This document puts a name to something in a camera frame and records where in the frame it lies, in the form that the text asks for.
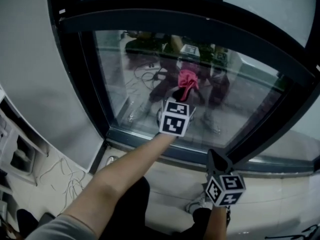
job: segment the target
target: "gray shirt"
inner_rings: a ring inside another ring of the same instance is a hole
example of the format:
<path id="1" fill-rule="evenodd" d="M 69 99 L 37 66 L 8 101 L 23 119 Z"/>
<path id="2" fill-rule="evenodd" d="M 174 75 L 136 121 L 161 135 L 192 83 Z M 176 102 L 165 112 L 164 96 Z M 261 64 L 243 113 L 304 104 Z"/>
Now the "gray shirt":
<path id="1" fill-rule="evenodd" d="M 26 240 L 97 240 L 93 231 L 68 215 L 60 215 L 33 231 Z"/>

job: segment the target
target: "pink cloth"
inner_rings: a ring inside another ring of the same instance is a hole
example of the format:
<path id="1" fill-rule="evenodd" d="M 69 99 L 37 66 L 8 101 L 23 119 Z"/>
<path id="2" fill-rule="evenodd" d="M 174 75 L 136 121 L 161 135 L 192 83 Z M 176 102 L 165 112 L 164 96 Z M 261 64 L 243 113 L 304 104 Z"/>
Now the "pink cloth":
<path id="1" fill-rule="evenodd" d="M 196 88 L 199 90 L 197 75 L 188 69 L 182 69 L 178 77 L 178 86 L 179 88 L 185 87 L 183 96 L 181 98 L 182 101 L 185 101 L 191 88 Z"/>

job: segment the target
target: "black window frame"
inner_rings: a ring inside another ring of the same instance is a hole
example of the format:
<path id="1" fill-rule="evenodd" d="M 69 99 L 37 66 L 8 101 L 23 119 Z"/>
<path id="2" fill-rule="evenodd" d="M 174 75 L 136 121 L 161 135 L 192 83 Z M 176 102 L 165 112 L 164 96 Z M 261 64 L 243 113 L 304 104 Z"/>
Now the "black window frame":
<path id="1" fill-rule="evenodd" d="M 220 34 L 210 40 L 212 43 L 257 59 L 296 82 L 277 105 L 277 109 L 269 113 L 268 117 L 256 125 L 254 130 L 248 133 L 241 142 L 235 139 L 237 144 L 227 153 L 239 170 L 262 172 L 264 169 L 261 164 L 250 164 L 247 161 L 260 154 L 285 134 L 320 94 L 320 72 L 316 68 L 315 58 L 309 56 L 312 49 L 303 48 L 269 21 L 220 0 L 165 0 L 165 6 L 161 1 L 163 0 L 74 0 L 68 3 L 61 1 L 51 8 L 52 25 L 58 35 L 62 51 L 61 57 L 66 62 L 68 75 L 92 123 L 104 138 L 117 142 L 122 140 L 125 145 L 136 147 L 147 141 L 147 139 L 110 128 L 108 121 L 113 119 L 113 114 L 107 90 L 100 75 L 98 55 L 93 52 L 95 48 L 92 31 L 130 29 L 163 33 L 164 30 L 168 30 L 164 22 L 170 20 L 176 22 L 179 16 L 183 16 L 184 22 L 191 23 L 190 26 L 181 28 L 179 24 L 176 24 L 175 27 L 170 25 L 170 32 L 199 41 L 206 38 L 205 40 L 208 41 L 208 36 L 203 34 L 205 33 L 204 28 L 212 30 L 210 24 L 214 22 L 215 27 L 221 31 L 227 31 L 230 34 L 232 30 L 231 33 L 236 37 L 237 42 L 232 38 L 225 42 L 226 35 Z M 191 5 L 191 2 L 196 2 L 197 7 L 186 6 Z M 219 10 L 213 12 L 210 10 L 212 7 L 219 8 Z M 64 9 L 65 12 L 59 14 L 61 9 Z M 160 21 L 157 21 L 159 19 L 155 17 L 154 12 L 157 12 L 158 18 L 161 16 Z M 134 23 L 127 25 L 128 19 L 132 19 Z M 77 53 L 71 50 L 71 47 L 75 46 L 77 46 Z M 83 86 L 90 86 L 91 89 L 84 97 L 81 91 Z M 88 100 L 91 103 L 95 100 L 95 109 L 88 109 L 90 107 Z M 103 125 L 107 124 L 107 127 L 101 127 L 102 121 Z M 188 163 L 204 164 L 206 162 L 205 153 L 198 153 L 195 159 L 194 151 L 176 146 L 170 147 L 164 155 L 176 160 L 183 158 Z M 277 162 L 269 164 L 277 165 L 273 168 L 274 172 L 284 170 L 285 172 L 309 172 L 314 169 L 314 163 L 308 161 L 303 162 L 302 166 L 297 166 L 296 163 L 289 163 L 285 167 Z"/>

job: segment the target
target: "wire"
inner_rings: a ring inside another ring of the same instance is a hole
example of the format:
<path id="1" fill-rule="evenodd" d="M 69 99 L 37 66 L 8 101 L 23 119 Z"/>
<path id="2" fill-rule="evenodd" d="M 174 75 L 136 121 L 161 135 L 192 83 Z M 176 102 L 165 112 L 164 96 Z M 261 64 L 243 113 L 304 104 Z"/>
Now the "wire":
<path id="1" fill-rule="evenodd" d="M 66 174 L 66 173 L 64 172 L 64 169 L 63 169 L 63 166 L 62 166 L 63 161 L 65 161 L 68 169 L 70 170 L 70 173 L 68 173 L 68 174 Z M 44 175 L 46 175 L 47 173 L 51 172 L 51 171 L 56 167 L 56 165 L 58 165 L 59 163 L 60 163 L 60 169 L 61 169 L 62 174 L 65 175 L 65 176 L 70 176 L 69 181 L 68 181 L 68 183 L 67 183 L 67 185 L 66 185 L 65 190 L 61 193 L 62 195 L 64 195 L 64 206 L 63 206 L 62 210 L 60 211 L 60 213 L 62 213 L 62 212 L 65 210 L 65 208 L 67 207 L 68 194 L 69 194 L 69 196 L 70 196 L 70 198 L 71 198 L 72 201 L 74 201 L 74 200 L 77 198 L 77 196 L 78 196 L 78 193 L 76 192 L 75 186 L 79 186 L 79 187 L 81 188 L 81 190 L 84 189 L 84 187 L 83 187 L 83 185 L 82 185 L 82 180 L 85 178 L 86 173 L 85 173 L 83 170 L 72 171 L 72 169 L 70 168 L 70 166 L 69 166 L 69 164 L 68 164 L 68 161 L 67 161 L 65 158 L 60 158 L 58 161 L 56 161 L 56 162 L 50 167 L 50 169 L 48 169 L 47 171 L 45 171 L 44 173 L 42 173 L 42 174 L 39 176 L 39 182 L 40 182 L 42 185 L 44 185 L 44 184 L 41 182 L 41 178 L 42 178 Z M 74 174 L 75 174 L 75 173 L 78 173 L 78 172 L 82 172 L 82 173 L 83 173 L 82 177 L 81 177 L 81 178 L 78 178 L 78 177 L 74 177 L 74 178 L 73 178 Z M 58 192 L 52 184 L 50 184 L 50 186 L 51 186 L 51 188 L 52 188 L 54 191 Z"/>

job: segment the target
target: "white tile floor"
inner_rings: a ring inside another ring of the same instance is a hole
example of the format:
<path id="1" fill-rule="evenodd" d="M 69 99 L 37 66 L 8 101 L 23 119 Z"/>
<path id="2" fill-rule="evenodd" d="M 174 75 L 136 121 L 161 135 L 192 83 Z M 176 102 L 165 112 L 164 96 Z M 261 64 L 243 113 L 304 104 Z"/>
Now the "white tile floor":
<path id="1" fill-rule="evenodd" d="M 123 151 L 107 149 L 101 161 L 102 168 L 109 156 L 122 156 Z M 52 149 L 49 157 L 38 156 L 34 173 L 38 177 L 62 157 Z M 68 162 L 73 171 L 77 166 Z M 151 192 L 146 212 L 146 224 L 165 233 L 183 231 L 192 226 L 185 205 L 202 191 L 205 174 L 156 162 L 145 176 Z M 92 176 L 85 175 L 85 186 Z M 57 216 L 65 205 L 69 176 L 63 175 L 59 166 L 41 178 L 41 184 L 32 186 L 8 176 L 13 197 L 20 208 L 30 211 L 37 219 L 43 213 Z M 228 239 L 264 239 L 265 237 L 298 234 L 320 222 L 320 175 L 287 179 L 245 178 L 246 192 L 237 205 L 231 207 Z"/>

